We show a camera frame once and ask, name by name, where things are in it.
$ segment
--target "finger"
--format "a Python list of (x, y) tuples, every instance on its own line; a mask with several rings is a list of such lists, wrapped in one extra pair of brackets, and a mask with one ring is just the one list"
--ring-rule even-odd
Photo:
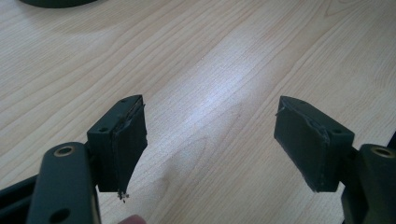
[(133, 215), (131, 217), (125, 218), (122, 222), (119, 224), (146, 224), (145, 219), (138, 215)]

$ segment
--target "black plastic part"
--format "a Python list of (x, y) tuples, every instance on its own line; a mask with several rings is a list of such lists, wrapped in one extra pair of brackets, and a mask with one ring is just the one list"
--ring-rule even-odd
[(126, 193), (129, 180), (148, 142), (141, 95), (117, 102), (88, 130), (95, 176), (102, 192)]
[(363, 145), (356, 166), (369, 208), (364, 223), (396, 223), (396, 150)]
[(0, 190), (0, 223), (25, 223), (36, 175)]
[(27, 223), (100, 223), (83, 144), (65, 143), (44, 155)]
[(345, 188), (341, 196), (341, 202), (344, 211), (344, 223), (363, 223), (368, 211), (368, 203), (364, 194), (359, 194), (349, 188)]
[(78, 7), (96, 0), (21, 0), (21, 2), (34, 7), (63, 8)]
[(353, 150), (354, 133), (307, 102), (281, 96), (275, 139), (315, 192), (337, 190), (341, 157)]

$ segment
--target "wood grain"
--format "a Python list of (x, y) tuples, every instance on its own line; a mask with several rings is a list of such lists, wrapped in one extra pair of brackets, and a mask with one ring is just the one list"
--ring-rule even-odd
[(280, 95), (385, 145), (396, 127), (390, 0), (0, 2), (0, 188), (143, 94), (148, 148), (104, 223), (341, 223), (342, 187), (310, 191), (273, 138)]

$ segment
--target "light wood surface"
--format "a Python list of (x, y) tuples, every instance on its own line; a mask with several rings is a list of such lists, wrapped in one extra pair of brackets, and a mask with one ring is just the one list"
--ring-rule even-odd
[(86, 141), (143, 94), (148, 147), (131, 198), (101, 193), (103, 223), (334, 223), (273, 137), (280, 95), (388, 143), (396, 127), (396, 2), (112, 0), (43, 9), (0, 2), (0, 188), (45, 151)]

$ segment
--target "dark round object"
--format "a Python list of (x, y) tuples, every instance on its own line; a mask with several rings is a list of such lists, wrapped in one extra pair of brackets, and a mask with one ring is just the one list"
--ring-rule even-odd
[(21, 2), (34, 7), (63, 8), (78, 7), (96, 0), (21, 0)]

